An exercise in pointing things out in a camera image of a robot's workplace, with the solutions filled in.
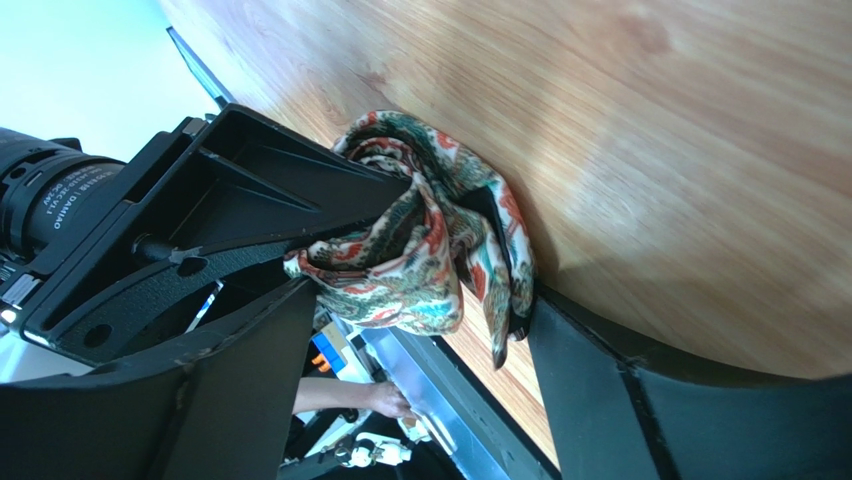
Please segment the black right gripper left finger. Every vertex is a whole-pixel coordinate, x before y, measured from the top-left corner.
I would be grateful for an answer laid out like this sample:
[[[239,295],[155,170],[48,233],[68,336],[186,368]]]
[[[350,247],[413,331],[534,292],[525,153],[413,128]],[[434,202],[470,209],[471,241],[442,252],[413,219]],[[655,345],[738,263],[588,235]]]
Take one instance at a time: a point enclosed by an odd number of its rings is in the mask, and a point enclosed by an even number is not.
[[[316,293],[293,280],[81,375],[1,388],[5,479],[273,479]]]

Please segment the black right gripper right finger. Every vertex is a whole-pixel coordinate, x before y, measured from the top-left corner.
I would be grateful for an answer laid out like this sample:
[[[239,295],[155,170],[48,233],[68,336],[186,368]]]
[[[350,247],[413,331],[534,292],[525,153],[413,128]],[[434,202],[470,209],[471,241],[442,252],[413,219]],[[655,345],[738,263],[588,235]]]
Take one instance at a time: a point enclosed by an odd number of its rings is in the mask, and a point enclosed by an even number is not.
[[[566,479],[847,479],[851,378],[735,367],[536,290],[528,336]]]

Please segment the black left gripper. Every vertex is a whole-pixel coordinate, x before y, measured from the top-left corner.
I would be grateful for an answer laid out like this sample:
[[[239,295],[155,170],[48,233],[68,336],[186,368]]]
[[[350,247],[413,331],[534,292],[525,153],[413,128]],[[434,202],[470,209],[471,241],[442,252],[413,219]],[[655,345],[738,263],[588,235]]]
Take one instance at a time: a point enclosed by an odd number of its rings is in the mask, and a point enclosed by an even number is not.
[[[100,365],[213,283],[370,221],[408,181],[249,108],[185,119],[129,163],[13,135],[13,330]]]

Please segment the patterned paisley necktie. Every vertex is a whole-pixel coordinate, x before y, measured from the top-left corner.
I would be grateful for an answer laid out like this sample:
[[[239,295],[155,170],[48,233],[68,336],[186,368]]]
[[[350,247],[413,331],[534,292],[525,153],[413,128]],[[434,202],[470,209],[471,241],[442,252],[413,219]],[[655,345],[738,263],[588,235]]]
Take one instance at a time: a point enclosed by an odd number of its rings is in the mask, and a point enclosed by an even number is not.
[[[334,144],[346,160],[407,182],[370,226],[287,253],[284,271],[359,328],[456,332],[464,295],[479,302],[495,369],[524,339],[536,261],[506,180],[475,152],[409,114],[372,111]]]

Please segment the bystander's bare forearm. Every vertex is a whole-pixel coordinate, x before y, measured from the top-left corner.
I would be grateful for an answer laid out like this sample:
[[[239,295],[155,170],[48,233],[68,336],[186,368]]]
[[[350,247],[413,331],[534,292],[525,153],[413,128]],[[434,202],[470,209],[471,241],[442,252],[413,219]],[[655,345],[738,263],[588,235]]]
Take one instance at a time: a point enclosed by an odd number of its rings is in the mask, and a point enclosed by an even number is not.
[[[370,392],[368,384],[305,377],[299,381],[292,414],[325,409],[367,409],[371,405]]]

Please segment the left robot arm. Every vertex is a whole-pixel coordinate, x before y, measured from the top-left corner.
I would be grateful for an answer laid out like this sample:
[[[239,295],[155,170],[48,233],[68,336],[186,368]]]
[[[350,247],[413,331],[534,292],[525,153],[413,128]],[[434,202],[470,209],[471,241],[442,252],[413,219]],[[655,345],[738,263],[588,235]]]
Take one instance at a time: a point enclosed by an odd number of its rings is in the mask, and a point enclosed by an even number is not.
[[[129,162],[1,132],[1,318],[97,366],[284,284],[283,257],[407,190],[249,108],[187,118]]]

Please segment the bystander's bare hand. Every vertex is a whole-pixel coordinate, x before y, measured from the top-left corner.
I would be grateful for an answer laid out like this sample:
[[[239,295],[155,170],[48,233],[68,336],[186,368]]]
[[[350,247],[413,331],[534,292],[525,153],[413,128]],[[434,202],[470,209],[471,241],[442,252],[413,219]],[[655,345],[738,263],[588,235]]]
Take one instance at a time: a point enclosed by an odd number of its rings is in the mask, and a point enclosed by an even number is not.
[[[387,418],[413,418],[411,405],[399,388],[392,382],[367,384],[365,387],[367,409]]]

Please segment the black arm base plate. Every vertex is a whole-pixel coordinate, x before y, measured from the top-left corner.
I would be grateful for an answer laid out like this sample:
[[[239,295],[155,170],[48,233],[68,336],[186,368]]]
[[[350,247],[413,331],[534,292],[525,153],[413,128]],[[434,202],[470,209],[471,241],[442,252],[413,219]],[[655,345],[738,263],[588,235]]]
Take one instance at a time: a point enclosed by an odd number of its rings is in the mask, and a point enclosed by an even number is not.
[[[559,479],[561,474],[446,342],[416,342],[435,392],[424,403],[467,479]]]

